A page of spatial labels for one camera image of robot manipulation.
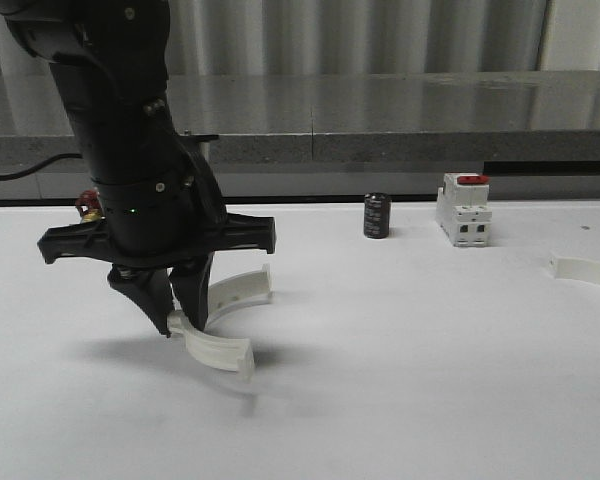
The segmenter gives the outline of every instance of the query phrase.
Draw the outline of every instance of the corrugated metal wall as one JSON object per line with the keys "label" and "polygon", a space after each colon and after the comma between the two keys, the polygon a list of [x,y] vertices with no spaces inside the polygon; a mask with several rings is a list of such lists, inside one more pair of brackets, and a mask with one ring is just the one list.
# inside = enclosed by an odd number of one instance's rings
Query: corrugated metal wall
{"label": "corrugated metal wall", "polygon": [[[172,74],[600,70],[600,0],[172,0]],[[45,74],[0,16],[0,74]]]}

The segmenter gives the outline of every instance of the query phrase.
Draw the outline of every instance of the curved plastic piece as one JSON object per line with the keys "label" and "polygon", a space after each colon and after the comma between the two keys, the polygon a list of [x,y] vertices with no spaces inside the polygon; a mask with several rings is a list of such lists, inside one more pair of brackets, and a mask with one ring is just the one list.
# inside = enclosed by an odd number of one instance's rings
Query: curved plastic piece
{"label": "curved plastic piece", "polygon": [[[249,272],[222,280],[209,287],[209,320],[217,320],[236,308],[269,303],[271,279],[269,266],[258,272]],[[184,336],[187,351],[203,365],[219,370],[238,372],[248,381],[253,375],[255,364],[251,341],[247,338],[221,338],[195,329],[182,310],[169,314],[169,331]]]}
{"label": "curved plastic piece", "polygon": [[549,266],[555,278],[568,278],[600,285],[600,262],[551,254]]}

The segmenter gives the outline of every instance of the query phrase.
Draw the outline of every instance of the robotic arm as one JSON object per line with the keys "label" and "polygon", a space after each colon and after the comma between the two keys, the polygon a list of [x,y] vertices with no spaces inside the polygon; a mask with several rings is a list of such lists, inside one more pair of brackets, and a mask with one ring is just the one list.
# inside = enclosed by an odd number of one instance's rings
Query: robotic arm
{"label": "robotic arm", "polygon": [[185,145],[173,127],[168,2],[0,0],[0,13],[28,53],[50,62],[103,207],[102,219],[49,229],[38,242],[45,261],[110,262],[111,287],[160,333],[170,335],[172,292],[204,330],[213,253],[273,253],[275,230],[273,218],[227,214],[198,142]]}

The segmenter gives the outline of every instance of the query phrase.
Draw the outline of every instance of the white circuit breaker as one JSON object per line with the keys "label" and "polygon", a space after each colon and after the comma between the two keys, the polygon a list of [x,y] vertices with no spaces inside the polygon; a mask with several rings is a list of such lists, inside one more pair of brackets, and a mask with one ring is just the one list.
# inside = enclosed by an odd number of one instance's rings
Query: white circuit breaker
{"label": "white circuit breaker", "polygon": [[484,247],[489,239],[489,177],[477,173],[445,173],[438,189],[436,221],[456,247]]}

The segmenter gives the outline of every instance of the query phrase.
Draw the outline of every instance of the white plastic part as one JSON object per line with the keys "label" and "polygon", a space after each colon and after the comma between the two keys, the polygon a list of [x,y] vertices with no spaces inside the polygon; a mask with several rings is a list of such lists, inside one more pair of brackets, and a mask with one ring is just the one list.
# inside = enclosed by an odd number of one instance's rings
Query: white plastic part
{"label": "white plastic part", "polygon": [[459,184],[459,177],[476,173],[445,173],[438,189],[436,221],[455,247],[484,247],[489,241],[491,209],[487,206],[489,185]]}
{"label": "white plastic part", "polygon": [[600,285],[600,262],[551,254],[549,268],[555,278],[568,278]]}
{"label": "white plastic part", "polygon": [[[269,303],[271,280],[269,266],[262,270],[228,278],[209,286],[209,319],[207,325],[223,314],[239,307]],[[221,338],[193,328],[182,310],[169,314],[167,325],[172,334],[184,337],[187,351],[193,358],[212,368],[238,372],[249,381],[255,369],[251,340],[248,338]]]}

